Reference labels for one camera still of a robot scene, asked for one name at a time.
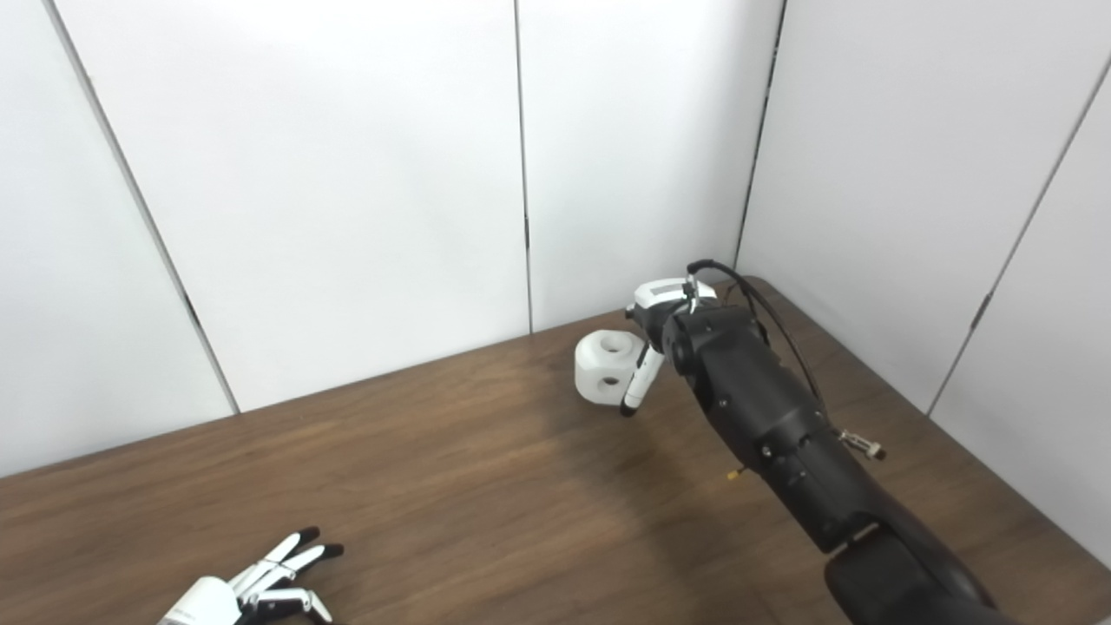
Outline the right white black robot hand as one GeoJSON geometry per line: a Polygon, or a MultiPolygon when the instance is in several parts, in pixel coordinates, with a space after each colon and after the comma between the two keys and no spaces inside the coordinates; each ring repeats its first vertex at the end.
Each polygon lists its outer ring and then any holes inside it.
{"type": "Polygon", "coordinates": [[[719,301],[713,288],[694,278],[654,280],[635,288],[634,301],[624,308],[624,317],[643,331],[644,345],[635,360],[634,376],[621,400],[622,416],[632,417],[635,414],[665,363],[662,333],[667,320],[691,308],[694,302],[701,305],[719,301]]]}

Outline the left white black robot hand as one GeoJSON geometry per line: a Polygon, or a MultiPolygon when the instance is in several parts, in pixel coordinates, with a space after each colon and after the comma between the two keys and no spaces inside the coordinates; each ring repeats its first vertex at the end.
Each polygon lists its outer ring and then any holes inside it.
{"type": "Polygon", "coordinates": [[[306,618],[310,624],[334,624],[313,589],[294,585],[308,569],[346,553],[342,543],[316,543],[319,537],[317,526],[294,531],[230,579],[198,578],[159,623],[278,624],[306,618]]]}

